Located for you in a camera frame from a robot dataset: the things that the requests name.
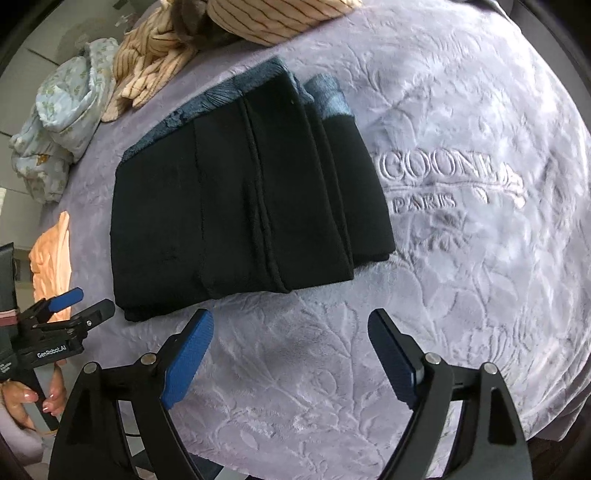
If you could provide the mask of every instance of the black pants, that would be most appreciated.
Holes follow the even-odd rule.
[[[357,262],[393,249],[352,117],[322,123],[286,73],[116,172],[113,285],[128,320],[233,293],[350,280]]]

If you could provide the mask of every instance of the lavender plush blanket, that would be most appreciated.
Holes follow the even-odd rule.
[[[377,307],[450,363],[496,363],[528,437],[563,435],[591,381],[591,138],[519,29],[486,7],[366,0],[274,48],[242,42],[199,55],[145,107],[101,125],[42,218],[46,228],[70,213],[80,308],[113,297],[109,224],[123,152],[193,96],[272,56],[298,78],[339,79],[397,252],[350,282],[202,304],[215,337],[172,411],[189,451],[261,478],[376,478],[410,417],[367,337]],[[77,361],[133,362],[195,309],[140,324],[118,311]],[[452,440],[448,430],[433,472]]]

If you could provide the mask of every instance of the hand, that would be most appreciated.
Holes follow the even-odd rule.
[[[61,360],[55,364],[49,386],[50,396],[43,402],[43,411],[51,413],[54,417],[57,417],[66,408],[66,387],[60,368],[60,365],[65,363],[65,360]],[[10,416],[20,426],[34,430],[33,421],[22,404],[36,402],[39,399],[38,395],[26,385],[11,380],[4,382],[1,388],[6,410]]]

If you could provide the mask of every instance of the blue gripper pad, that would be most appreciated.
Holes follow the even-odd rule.
[[[376,312],[369,315],[368,335],[396,398],[413,409],[418,400],[415,392],[417,373],[385,320]]]
[[[61,312],[63,309],[78,303],[83,298],[84,292],[81,288],[76,287],[57,297],[53,297],[49,302],[48,308],[52,313]]]
[[[196,323],[179,349],[178,355],[166,370],[164,391],[160,400],[167,410],[186,395],[212,338],[213,316],[205,310],[201,320]]]

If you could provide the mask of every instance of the silver bolt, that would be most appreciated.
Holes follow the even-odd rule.
[[[96,363],[94,362],[89,362],[84,366],[84,373],[85,374],[91,374],[94,373],[96,371]]]
[[[484,371],[488,374],[495,375],[499,369],[496,367],[495,364],[487,362],[484,364]]]
[[[143,365],[152,365],[156,363],[156,354],[155,353],[145,353],[142,355],[142,358],[139,359]]]
[[[436,353],[429,352],[425,355],[427,363],[432,365],[439,365],[441,363],[441,357]]]

